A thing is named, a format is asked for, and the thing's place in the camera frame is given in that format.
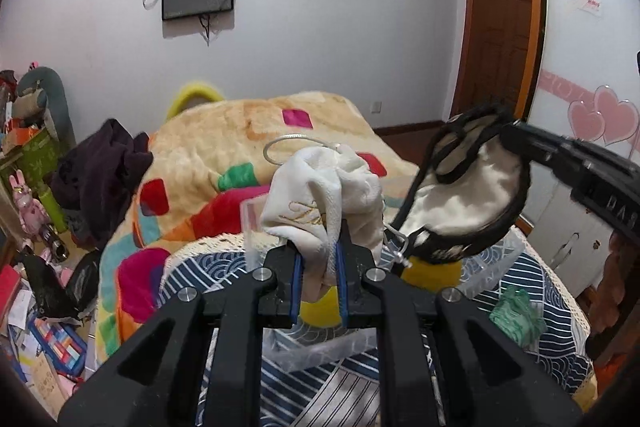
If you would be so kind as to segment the person's right hand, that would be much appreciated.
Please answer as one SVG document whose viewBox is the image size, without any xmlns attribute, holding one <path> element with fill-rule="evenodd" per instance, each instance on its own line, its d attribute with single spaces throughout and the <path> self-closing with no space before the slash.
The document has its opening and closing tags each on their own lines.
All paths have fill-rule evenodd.
<svg viewBox="0 0 640 427">
<path fill-rule="evenodd" d="M 620 330 L 602 355 L 597 358 L 597 365 L 605 365 L 617 355 L 626 355 L 639 341 L 639 309 L 636 309 L 635 317 L 628 317 L 626 321 L 620 317 L 620 305 L 625 296 L 625 282 L 628 275 L 626 269 L 639 257 L 639 251 L 617 233 L 611 235 L 608 250 L 610 253 L 606 258 L 602 279 L 589 308 L 588 319 L 593 336 L 603 334 L 616 325 L 620 325 Z"/>
</svg>

